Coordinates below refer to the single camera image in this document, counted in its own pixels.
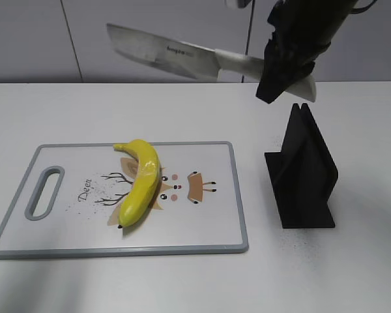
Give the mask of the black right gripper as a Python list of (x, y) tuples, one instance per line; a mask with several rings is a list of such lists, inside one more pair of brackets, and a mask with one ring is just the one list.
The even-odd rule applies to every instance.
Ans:
[(267, 22), (274, 31), (255, 95), (270, 104), (313, 72), (314, 60), (328, 49), (341, 25), (341, 2), (277, 1)]

